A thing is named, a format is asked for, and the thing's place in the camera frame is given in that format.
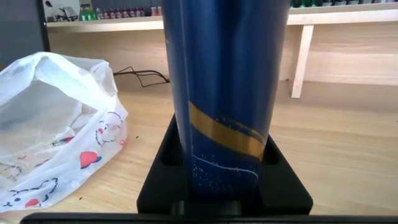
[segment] wooden table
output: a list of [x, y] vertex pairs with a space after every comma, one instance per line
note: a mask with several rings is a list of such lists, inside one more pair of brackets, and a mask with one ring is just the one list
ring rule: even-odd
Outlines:
[[[174, 112], [171, 89], [141, 88], [133, 76], [118, 76], [116, 83], [129, 111], [127, 147], [46, 212], [137, 212], [137, 196]], [[287, 88], [279, 83], [271, 135], [312, 195], [312, 214], [397, 214], [398, 87], [307, 83], [299, 100]], [[0, 217], [17, 223], [32, 212], [43, 211]]]

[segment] black holder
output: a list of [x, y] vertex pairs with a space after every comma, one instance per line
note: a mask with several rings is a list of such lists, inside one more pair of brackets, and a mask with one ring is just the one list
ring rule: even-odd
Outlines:
[[308, 215], [313, 201], [285, 157], [268, 136], [255, 200], [199, 202], [190, 193], [188, 170], [173, 116], [137, 199], [139, 213], [163, 215]]

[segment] wire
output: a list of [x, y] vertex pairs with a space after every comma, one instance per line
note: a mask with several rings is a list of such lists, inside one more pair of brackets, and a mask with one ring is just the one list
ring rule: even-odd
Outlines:
[[[124, 68], [118, 72], [113, 73], [114, 76], [116, 75], [127, 75], [127, 74], [132, 74], [132, 75], [136, 75], [139, 82], [141, 83], [141, 86], [143, 88], [148, 87], [148, 86], [152, 86], [152, 85], [159, 85], [159, 84], [164, 84], [164, 83], [170, 83], [170, 80], [168, 80], [163, 74], [161, 74], [160, 72], [157, 72], [155, 70], [142, 70], [142, 71], [135, 71], [131, 66], [128, 66], [127, 68]], [[164, 82], [159, 82], [159, 83], [152, 83], [152, 84], [148, 84], [148, 85], [144, 85], [142, 83], [142, 80], [140, 79], [140, 77], [145, 77], [145, 76], [149, 76], [149, 75], [156, 75], [158, 77], [161, 77], [164, 79]]]

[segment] plastic bag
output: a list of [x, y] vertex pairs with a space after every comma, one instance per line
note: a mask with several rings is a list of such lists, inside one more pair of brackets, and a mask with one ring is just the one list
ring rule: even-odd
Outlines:
[[126, 144], [109, 63], [40, 52], [0, 73], [0, 212], [47, 208]]

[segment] blue tumbler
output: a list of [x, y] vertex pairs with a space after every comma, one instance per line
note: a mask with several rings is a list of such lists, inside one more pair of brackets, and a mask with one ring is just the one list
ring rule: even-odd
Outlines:
[[178, 133], [192, 195], [240, 199], [257, 187], [290, 0], [164, 0]]

